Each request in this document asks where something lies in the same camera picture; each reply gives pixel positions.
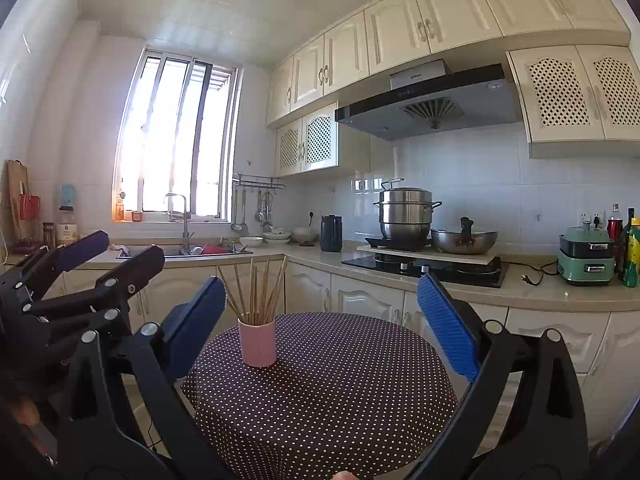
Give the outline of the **person left hand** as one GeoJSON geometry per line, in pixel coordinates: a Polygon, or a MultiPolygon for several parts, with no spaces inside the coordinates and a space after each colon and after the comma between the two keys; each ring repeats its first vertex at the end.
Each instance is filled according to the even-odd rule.
{"type": "Polygon", "coordinates": [[[36,404],[24,396],[10,401],[9,408],[19,424],[26,427],[37,427],[40,424],[40,415],[36,404]]]}

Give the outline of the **person right hand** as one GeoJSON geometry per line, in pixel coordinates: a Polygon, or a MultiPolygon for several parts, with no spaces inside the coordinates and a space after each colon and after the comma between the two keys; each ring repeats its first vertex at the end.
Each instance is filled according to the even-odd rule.
{"type": "Polygon", "coordinates": [[[358,480],[358,478],[349,471],[340,471],[334,474],[331,480],[358,480]]]}

